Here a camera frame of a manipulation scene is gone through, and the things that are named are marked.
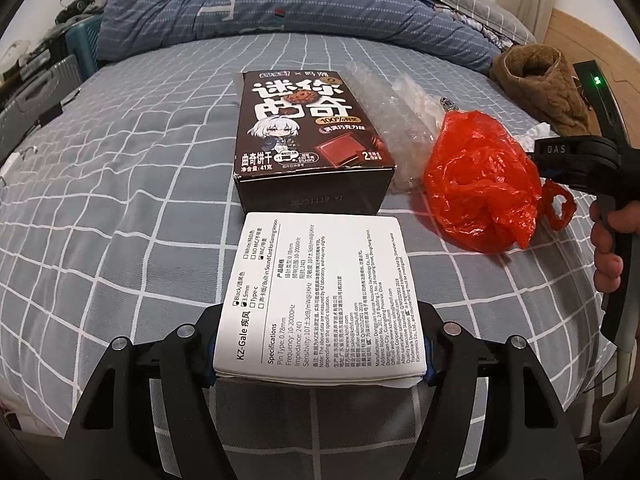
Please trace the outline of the person right hand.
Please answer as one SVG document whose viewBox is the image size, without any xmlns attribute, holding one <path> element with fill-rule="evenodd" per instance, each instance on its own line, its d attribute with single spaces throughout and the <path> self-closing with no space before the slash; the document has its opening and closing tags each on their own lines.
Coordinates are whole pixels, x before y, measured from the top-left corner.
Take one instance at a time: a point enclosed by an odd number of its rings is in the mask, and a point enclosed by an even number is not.
<svg viewBox="0 0 640 480">
<path fill-rule="evenodd" d="M 599 292 L 610 294 L 620 287 L 625 267 L 622 253 L 617 249 L 614 236 L 605 226 L 599 203 L 595 200 L 590 206 L 590 218 L 593 221 L 591 243 L 594 246 L 594 286 Z M 640 205 L 631 202 L 621 210 L 611 211 L 607 216 L 608 225 L 616 232 L 639 234 Z"/>
</svg>

